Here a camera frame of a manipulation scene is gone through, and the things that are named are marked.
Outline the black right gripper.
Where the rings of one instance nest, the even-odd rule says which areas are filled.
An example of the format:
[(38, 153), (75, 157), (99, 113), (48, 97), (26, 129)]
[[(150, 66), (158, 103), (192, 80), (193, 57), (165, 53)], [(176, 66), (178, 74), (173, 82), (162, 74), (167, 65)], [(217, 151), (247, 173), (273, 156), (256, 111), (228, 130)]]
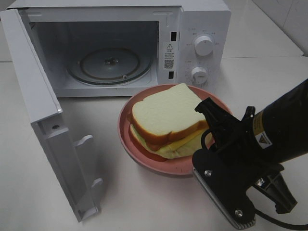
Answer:
[(252, 131), (254, 113), (245, 113), (238, 120), (221, 108), (211, 98), (200, 102), (196, 112), (204, 115), (209, 128), (202, 134), (201, 145), (205, 154), (222, 170), (218, 171), (221, 182), (231, 183), (246, 191), (252, 185), (255, 189), (275, 203), (278, 214), (290, 213), (297, 200), (290, 192), (281, 171), (284, 167), (261, 159), (259, 151), (263, 149), (256, 143)]

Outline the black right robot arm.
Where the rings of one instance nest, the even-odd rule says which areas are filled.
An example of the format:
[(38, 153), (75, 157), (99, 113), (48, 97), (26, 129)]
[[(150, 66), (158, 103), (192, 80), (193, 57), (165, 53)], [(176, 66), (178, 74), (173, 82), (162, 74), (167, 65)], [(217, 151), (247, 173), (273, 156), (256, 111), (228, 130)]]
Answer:
[(230, 214), (254, 212), (247, 190), (255, 187), (290, 212), (296, 200), (281, 171), (282, 163), (308, 152), (308, 83), (306, 81), (256, 112), (249, 106), (237, 119), (207, 98), (196, 108), (205, 116), (214, 144), (193, 154), (192, 162), (211, 195)]

